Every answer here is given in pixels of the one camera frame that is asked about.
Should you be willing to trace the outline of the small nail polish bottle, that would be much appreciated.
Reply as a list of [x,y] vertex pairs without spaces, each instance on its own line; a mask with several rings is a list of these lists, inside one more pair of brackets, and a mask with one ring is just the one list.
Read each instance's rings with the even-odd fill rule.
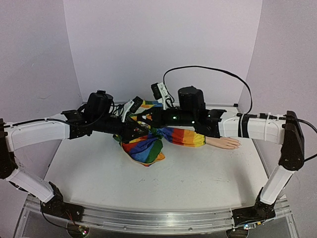
[[140,126],[142,127],[143,130],[149,130],[150,126],[147,124],[140,124]]

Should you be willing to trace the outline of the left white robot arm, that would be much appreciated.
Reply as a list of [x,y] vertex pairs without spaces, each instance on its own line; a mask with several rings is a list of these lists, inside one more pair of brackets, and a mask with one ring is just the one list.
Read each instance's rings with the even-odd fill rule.
[[94,131],[118,135],[123,143],[128,143],[149,132],[127,117],[141,104],[142,100],[136,97],[123,106],[123,113],[116,114],[113,96],[98,90],[79,109],[64,111],[55,118],[11,124],[1,121],[0,178],[38,198],[43,213],[79,222],[83,206],[65,202],[55,184],[27,172],[15,159],[15,150],[41,142],[90,136]]

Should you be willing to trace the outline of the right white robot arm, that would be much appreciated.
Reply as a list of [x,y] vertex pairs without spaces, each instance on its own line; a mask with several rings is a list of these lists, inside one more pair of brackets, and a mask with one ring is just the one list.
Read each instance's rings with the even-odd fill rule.
[[281,145],[278,165],[260,190],[255,204],[234,209],[236,227],[255,224],[275,217],[275,202],[293,174],[304,165],[304,136],[297,116],[287,111],[284,118],[271,114],[241,114],[206,109],[202,90],[193,86],[178,90],[179,107],[150,108],[137,116],[151,127],[192,126],[207,137],[241,137]]

